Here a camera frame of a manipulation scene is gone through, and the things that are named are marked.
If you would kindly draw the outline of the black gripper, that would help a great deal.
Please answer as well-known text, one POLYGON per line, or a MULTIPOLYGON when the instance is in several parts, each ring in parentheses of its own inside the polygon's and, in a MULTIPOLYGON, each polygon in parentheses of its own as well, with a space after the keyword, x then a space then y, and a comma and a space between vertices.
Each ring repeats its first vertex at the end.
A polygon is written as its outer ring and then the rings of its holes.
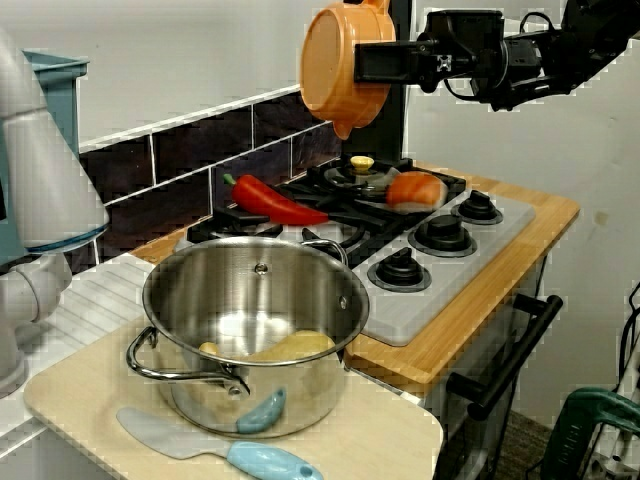
POLYGON ((432 93, 441 82, 467 78, 475 95, 504 80, 504 17, 491 10, 433 10, 418 43, 355 46, 356 83, 417 83, 432 93))

